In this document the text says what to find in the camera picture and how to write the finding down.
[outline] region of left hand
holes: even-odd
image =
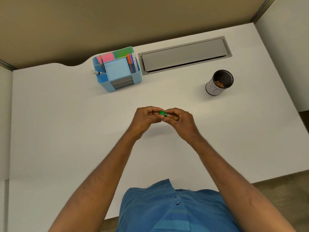
[[[160,115],[160,111],[163,111],[160,107],[137,108],[127,132],[134,136],[136,140],[140,139],[151,124],[159,123],[165,118],[164,115]]]

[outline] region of forearm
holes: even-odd
[[[136,139],[126,132],[78,187],[49,232],[99,231]]]
[[[280,212],[228,164],[206,140],[191,143],[218,187],[227,207],[246,232],[294,231]]]

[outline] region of desk organizer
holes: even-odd
[[[101,57],[96,56],[92,59],[95,71],[103,74],[96,75],[98,83],[103,86],[107,92],[113,92],[117,89],[138,84],[142,81],[141,69],[137,62],[138,71],[131,73],[128,61],[126,59],[127,54],[134,53],[132,47],[116,50],[108,54],[101,55],[103,60],[103,68],[100,66]]]

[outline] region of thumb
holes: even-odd
[[[166,123],[172,125],[173,127],[175,126],[175,124],[177,124],[177,121],[175,121],[174,119],[171,119],[171,118],[165,118],[165,121]]]
[[[150,119],[151,119],[151,123],[153,124],[154,122],[163,120],[165,117],[164,115],[151,115]]]

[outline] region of striped shirt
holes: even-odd
[[[123,196],[116,232],[239,232],[219,192],[175,190],[169,179]]]

